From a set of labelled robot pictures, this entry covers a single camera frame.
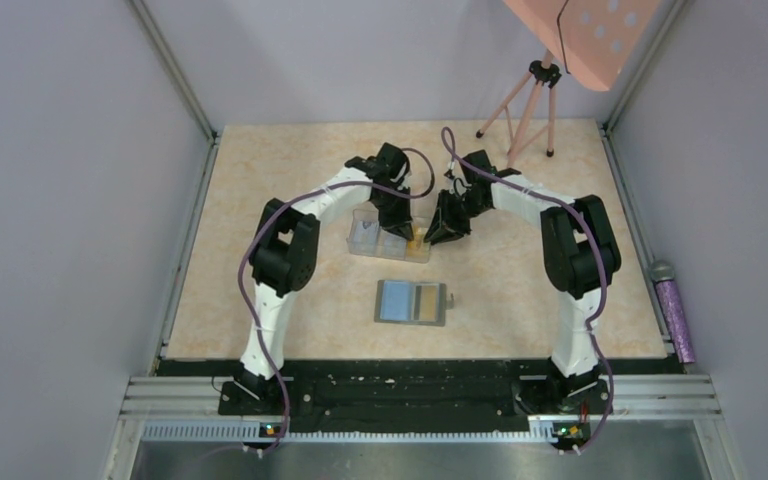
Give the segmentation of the clear plastic card box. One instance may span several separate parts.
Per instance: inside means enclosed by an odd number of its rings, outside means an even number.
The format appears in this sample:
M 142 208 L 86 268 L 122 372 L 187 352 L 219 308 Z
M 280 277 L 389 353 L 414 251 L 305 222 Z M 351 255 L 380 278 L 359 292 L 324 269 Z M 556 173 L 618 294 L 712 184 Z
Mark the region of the clear plastic card box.
M 414 217 L 413 239 L 405 240 L 385 231 L 373 210 L 355 209 L 346 238 L 348 252 L 352 255 L 426 264 L 430 260 L 430 244 L 424 242 L 431 219 Z

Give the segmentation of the yellow credit card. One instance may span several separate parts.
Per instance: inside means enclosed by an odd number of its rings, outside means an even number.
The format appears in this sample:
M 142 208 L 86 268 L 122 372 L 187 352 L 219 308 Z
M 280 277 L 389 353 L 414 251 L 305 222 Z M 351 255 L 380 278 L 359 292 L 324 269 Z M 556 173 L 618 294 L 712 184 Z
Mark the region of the yellow credit card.
M 415 294 L 415 320 L 421 323 L 437 323 L 439 317 L 440 286 L 418 285 Z

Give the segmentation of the grey card holder wallet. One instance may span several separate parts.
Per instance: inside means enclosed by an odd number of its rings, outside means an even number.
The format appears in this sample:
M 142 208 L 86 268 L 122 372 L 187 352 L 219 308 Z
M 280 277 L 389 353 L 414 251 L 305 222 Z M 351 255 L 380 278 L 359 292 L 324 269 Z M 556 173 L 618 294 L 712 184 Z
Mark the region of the grey card holder wallet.
M 440 286 L 439 317 L 437 323 L 421 323 L 415 320 L 415 294 L 417 286 L 422 284 L 438 284 Z M 396 325 L 442 327 L 446 324 L 447 312 L 453 309 L 454 306 L 454 294 L 444 283 L 379 280 L 373 310 L 373 321 Z

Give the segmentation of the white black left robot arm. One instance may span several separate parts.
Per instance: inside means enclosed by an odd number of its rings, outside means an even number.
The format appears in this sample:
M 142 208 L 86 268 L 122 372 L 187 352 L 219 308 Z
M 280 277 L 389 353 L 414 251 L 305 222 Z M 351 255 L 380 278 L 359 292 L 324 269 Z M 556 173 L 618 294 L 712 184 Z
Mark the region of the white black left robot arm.
M 254 292 L 243 296 L 252 327 L 234 375 L 243 401 L 255 412 L 268 413 L 279 404 L 284 336 L 296 297 L 314 275 L 322 227 L 371 203 L 382 230 L 413 240 L 409 176 L 406 151 L 385 143 L 374 156 L 348 160 L 311 192 L 264 206 L 240 265 L 251 271 Z

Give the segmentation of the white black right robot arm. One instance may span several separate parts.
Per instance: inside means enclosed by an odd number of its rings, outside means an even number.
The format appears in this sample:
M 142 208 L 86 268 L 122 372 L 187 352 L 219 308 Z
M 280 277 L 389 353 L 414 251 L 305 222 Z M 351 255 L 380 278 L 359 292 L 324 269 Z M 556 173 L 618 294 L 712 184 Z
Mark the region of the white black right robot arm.
M 498 170 L 483 150 L 454 155 L 463 186 L 438 195 L 425 240 L 459 240 L 471 221 L 489 210 L 512 213 L 539 228 L 543 265 L 559 293 L 560 327 L 550 356 L 546 397 L 560 412 L 572 412 L 599 378 L 601 353 L 595 339 L 606 291 L 622 264 L 602 199 L 561 197 L 538 187 L 515 169 Z

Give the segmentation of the yellow card stack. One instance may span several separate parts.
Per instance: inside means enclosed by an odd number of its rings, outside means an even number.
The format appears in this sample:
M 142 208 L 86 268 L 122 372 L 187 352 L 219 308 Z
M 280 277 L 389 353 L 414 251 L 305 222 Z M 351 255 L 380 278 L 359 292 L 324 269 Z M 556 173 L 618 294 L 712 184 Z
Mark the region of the yellow card stack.
M 430 258 L 430 244 L 425 241 L 425 227 L 413 229 L 413 239 L 406 243 L 405 259 L 415 263 L 427 263 Z

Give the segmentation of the pink tripod stand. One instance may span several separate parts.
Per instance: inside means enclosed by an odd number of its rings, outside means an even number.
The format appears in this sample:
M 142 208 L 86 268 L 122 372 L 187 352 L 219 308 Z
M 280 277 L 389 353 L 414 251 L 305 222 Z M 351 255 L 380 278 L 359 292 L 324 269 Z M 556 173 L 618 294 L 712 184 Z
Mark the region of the pink tripod stand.
M 505 117 L 509 137 L 509 148 L 506 153 L 508 168 L 512 168 L 523 151 L 534 143 L 541 135 L 546 136 L 546 157 L 552 158 L 555 156 L 556 85 L 562 76 L 563 74 L 561 73 L 559 66 L 555 64 L 555 55 L 549 49 L 546 49 L 540 59 L 534 60 L 529 64 L 526 74 L 496 107 L 491 116 L 475 132 L 475 137 L 481 139 L 501 115 Z M 519 117 L 519 121 L 517 125 L 514 125 L 510 105 L 527 85 L 531 85 L 531 90 L 523 112 Z M 548 93 L 548 117 L 546 123 L 531 137 L 527 137 L 527 131 L 533 120 L 539 100 L 544 92 Z

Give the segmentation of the purple glitter bottle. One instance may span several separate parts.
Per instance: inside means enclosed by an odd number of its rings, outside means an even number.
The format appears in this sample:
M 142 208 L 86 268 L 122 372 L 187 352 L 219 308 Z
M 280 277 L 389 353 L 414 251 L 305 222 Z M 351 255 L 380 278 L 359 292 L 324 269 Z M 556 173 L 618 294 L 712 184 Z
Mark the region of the purple glitter bottle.
M 695 363 L 697 358 L 673 265 L 666 260 L 655 260 L 649 267 L 649 275 L 679 362 Z

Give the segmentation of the pink perforated panel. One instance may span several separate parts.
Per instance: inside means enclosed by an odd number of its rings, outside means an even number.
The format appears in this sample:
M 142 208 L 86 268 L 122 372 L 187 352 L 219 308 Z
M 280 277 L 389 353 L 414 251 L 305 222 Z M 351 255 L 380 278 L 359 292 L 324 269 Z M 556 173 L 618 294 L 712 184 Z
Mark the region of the pink perforated panel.
M 657 0 L 505 0 L 584 88 L 613 88 L 659 8 Z

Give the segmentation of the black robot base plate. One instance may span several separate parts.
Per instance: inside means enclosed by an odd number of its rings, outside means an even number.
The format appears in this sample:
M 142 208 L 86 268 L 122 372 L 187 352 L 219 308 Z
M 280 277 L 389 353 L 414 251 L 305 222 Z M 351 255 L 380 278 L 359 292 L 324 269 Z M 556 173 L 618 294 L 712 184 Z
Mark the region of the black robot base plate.
M 539 415 L 595 419 L 606 378 L 564 380 L 547 360 L 290 360 L 280 380 L 237 361 L 161 361 L 160 377 L 212 377 L 225 416 L 289 416 L 292 433 L 523 433 Z

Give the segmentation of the aluminium frame rail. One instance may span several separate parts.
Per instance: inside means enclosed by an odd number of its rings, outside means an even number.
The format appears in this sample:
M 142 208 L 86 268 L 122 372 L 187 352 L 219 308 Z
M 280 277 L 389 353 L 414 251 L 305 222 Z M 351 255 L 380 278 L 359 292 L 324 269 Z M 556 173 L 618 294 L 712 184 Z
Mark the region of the aluminium frame rail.
M 402 404 L 376 410 L 369 418 L 346 409 L 319 408 L 310 395 L 286 424 L 278 415 L 219 412 L 221 395 L 207 377 L 133 379 L 119 417 L 140 421 L 145 440 L 251 443 L 556 443 L 563 436 L 594 432 L 601 413 L 597 401 L 586 414 L 527 414 L 513 396 L 500 406 L 458 405 L 440 415 Z M 718 420 L 722 416 L 711 381 L 701 375 L 644 375 L 615 379 L 614 421 L 673 422 Z

